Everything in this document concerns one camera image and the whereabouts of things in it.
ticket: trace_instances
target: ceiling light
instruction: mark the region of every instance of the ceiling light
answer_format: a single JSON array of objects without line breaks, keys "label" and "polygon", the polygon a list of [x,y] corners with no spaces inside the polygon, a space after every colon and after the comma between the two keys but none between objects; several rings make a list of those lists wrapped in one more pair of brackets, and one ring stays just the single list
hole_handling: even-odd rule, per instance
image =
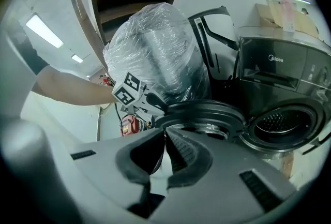
[{"label": "ceiling light", "polygon": [[26,26],[56,48],[63,46],[61,39],[59,39],[36,14],[28,20]]},{"label": "ceiling light", "polygon": [[71,58],[74,61],[77,61],[78,63],[82,63],[83,62],[83,60],[80,57],[78,57],[76,54],[74,54],[73,56],[71,56]]},{"label": "ceiling light", "polygon": [[302,2],[302,3],[310,4],[310,2],[308,2],[308,1],[304,1],[304,0],[296,0],[296,1],[298,1],[298,2]]}]

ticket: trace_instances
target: black washing machine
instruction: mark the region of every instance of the black washing machine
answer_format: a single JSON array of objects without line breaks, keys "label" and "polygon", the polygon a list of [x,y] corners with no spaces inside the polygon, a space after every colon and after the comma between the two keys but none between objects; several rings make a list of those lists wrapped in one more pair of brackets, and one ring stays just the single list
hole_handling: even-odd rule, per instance
[{"label": "black washing machine", "polygon": [[[322,141],[318,134],[331,119],[331,48],[305,33],[272,27],[241,27],[238,40],[229,33],[224,37],[217,29],[224,23],[234,27],[224,9],[202,12],[190,22],[208,67],[212,99],[245,116],[241,142],[265,153],[314,145],[307,153],[324,143],[330,134]],[[207,19],[214,14],[220,26]],[[210,48],[210,40],[220,41],[218,49]],[[232,74],[222,80],[217,73],[231,72],[222,60],[231,61],[229,54]]]}]

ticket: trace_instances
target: person's arm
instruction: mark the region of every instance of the person's arm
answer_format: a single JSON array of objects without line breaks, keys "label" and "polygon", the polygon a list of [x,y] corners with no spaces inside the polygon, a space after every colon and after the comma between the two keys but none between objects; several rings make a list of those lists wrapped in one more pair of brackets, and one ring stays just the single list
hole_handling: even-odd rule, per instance
[{"label": "person's arm", "polygon": [[113,88],[92,83],[69,73],[46,66],[37,75],[33,92],[56,101],[90,106],[115,102]]}]

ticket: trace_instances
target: plastic-wrapped object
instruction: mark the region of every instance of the plastic-wrapped object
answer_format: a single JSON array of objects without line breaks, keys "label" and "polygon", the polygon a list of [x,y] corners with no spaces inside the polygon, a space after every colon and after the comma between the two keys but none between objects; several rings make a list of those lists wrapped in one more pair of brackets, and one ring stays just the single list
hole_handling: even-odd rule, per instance
[{"label": "plastic-wrapped object", "polygon": [[103,55],[115,81],[127,70],[168,104],[210,97],[207,68],[192,27],[168,3],[148,5],[132,15],[105,46]]}]

